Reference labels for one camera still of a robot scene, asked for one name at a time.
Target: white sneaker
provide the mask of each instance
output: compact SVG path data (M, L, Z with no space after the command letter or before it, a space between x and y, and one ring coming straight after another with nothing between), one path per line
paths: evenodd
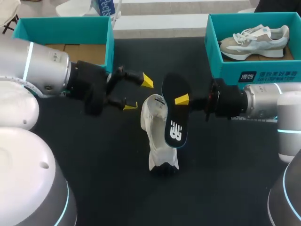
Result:
M168 146L164 132L167 118L167 105L164 98L158 94L148 97L142 106L141 128L147 132L150 140L150 171L156 170L175 172L179 169L177 149Z
M289 28L286 25L278 29L259 25L233 34L233 37L225 38L219 44L224 56L234 60L245 60L252 54L283 57L288 39Z

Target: black table surface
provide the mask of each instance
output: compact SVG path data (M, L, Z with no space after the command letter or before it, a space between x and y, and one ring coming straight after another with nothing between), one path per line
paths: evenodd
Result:
M202 90L210 79L203 38L115 40L114 66L144 71L155 89L120 83L114 94L139 103L94 118L81 102L39 100L33 132L52 149L74 192L78 226L269 226L269 190L285 165L275 123L190 116L173 177L149 173L149 141L140 127L143 101L161 93L168 72Z

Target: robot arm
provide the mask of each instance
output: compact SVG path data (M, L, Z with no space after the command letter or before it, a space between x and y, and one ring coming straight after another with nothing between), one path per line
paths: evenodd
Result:
M100 115L103 107L135 109L137 103L111 97L118 81L125 79L153 88L144 73L126 72L123 67L113 74L87 62L73 63L67 53L20 39L0 37L0 81L19 83L41 98L66 96L85 103L90 115Z
M273 119L277 117L277 101L280 95L301 91L301 82L249 84L240 90L236 85L226 85L223 79L212 79L209 90L207 97L188 94L190 109L204 110L206 120L211 113L228 119L236 116Z

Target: teal shoe box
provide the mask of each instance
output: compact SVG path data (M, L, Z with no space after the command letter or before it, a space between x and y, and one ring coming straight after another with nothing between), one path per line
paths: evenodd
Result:
M102 59L100 66L110 73L113 70L114 36L109 16L20 18L13 38L50 46L63 44L79 48L82 45L94 58ZM102 52L97 52L97 46L103 46ZM89 51L85 52L85 59L92 57Z
M289 27L288 47L294 60L224 62L218 42L260 24ZM297 13L210 14L205 47L212 76L223 78L228 85L243 88L249 83L301 81L301 18Z

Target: teal box flap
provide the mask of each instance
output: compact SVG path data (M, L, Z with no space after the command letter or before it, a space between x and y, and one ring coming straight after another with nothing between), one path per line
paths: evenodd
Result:
M218 42L245 29L262 24L270 28L287 25L290 29L288 47L294 60L224 62ZM211 73L229 85L243 88L248 83L301 81L301 18L297 13L210 14L205 46ZM252 77L243 82L242 77Z
M45 44L106 45L105 64L113 70L114 36L109 16L20 18L14 38Z

